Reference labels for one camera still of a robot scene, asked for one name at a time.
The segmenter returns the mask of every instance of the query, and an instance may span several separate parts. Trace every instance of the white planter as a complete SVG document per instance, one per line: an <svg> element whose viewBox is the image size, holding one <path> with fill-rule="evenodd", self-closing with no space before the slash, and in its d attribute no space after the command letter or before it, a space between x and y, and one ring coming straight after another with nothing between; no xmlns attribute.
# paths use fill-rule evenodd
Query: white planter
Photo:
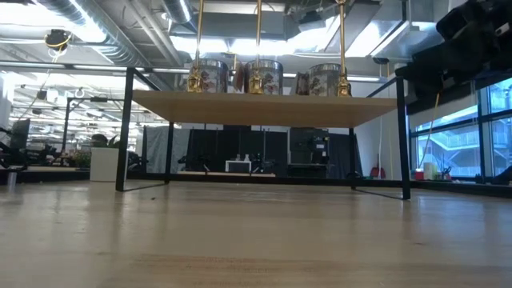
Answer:
<svg viewBox="0 0 512 288"><path fill-rule="evenodd" d="M118 156L119 149L117 148L92 147L90 149L90 180L115 182L116 173L118 172Z"/></svg>

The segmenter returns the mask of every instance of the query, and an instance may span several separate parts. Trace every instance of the black backdrop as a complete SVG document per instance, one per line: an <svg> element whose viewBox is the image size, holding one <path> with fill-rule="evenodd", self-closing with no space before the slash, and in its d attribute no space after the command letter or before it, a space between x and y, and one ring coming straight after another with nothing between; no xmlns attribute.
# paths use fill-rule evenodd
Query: black backdrop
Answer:
<svg viewBox="0 0 512 288"><path fill-rule="evenodd" d="M265 154L266 160L274 160L276 166L267 172L286 177L288 163L287 134L283 132L247 130L191 130L186 155L188 170L202 170L200 161L205 155L212 172L223 172L226 160L245 154Z"/></svg>
<svg viewBox="0 0 512 288"><path fill-rule="evenodd" d="M349 136L329 134L330 169L329 178L344 179L350 171ZM286 177L288 165L288 134L251 130L191 130L187 150L188 170L203 170L201 156L209 160L212 172L223 172L226 160L240 154L264 154L267 161L273 160L276 166L267 172L278 177ZM356 171L362 174L361 159L356 149Z"/></svg>

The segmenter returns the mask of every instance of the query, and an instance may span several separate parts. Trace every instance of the gold pole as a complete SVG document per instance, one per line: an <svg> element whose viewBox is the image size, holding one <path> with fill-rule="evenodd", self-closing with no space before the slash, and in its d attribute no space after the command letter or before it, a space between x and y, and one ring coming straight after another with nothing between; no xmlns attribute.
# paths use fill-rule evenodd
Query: gold pole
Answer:
<svg viewBox="0 0 512 288"><path fill-rule="evenodd" d="M349 83L346 75L345 64L345 4L346 0L337 0L339 4L339 36L340 53L342 58L342 71L339 75L338 97L352 97L352 85Z"/></svg>
<svg viewBox="0 0 512 288"><path fill-rule="evenodd" d="M263 80L259 75L259 43L262 32L262 0L258 0L258 28L256 29L256 65L249 79L249 93L263 94Z"/></svg>
<svg viewBox="0 0 512 288"><path fill-rule="evenodd" d="M204 0L199 0L199 21L198 21L198 43L195 50L194 67L192 74L189 75L186 90L189 92L202 92L202 78L199 74L199 45L201 44L202 34L202 11L204 9Z"/></svg>

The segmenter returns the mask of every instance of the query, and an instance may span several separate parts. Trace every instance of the red object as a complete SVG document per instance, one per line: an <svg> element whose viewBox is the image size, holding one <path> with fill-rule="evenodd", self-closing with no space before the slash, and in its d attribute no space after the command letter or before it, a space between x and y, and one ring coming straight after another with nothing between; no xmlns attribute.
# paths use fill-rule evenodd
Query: red object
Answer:
<svg viewBox="0 0 512 288"><path fill-rule="evenodd" d="M416 171L416 173L414 174L414 178L416 180L424 180L425 175L424 175L423 171Z"/></svg>
<svg viewBox="0 0 512 288"><path fill-rule="evenodd" d="M372 178L378 178L378 168L380 167L380 164L378 162L378 154L377 154L377 166L373 167L370 171L370 177ZM381 169L381 179L386 179L386 172L384 171L384 168L380 167Z"/></svg>

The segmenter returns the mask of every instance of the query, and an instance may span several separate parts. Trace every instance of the shelf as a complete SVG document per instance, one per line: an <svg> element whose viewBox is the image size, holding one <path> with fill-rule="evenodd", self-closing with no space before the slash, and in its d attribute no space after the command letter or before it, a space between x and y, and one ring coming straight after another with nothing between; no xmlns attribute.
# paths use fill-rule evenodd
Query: shelf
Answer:
<svg viewBox="0 0 512 288"><path fill-rule="evenodd" d="M396 109L396 99L134 91L169 122L292 127L359 126Z"/></svg>

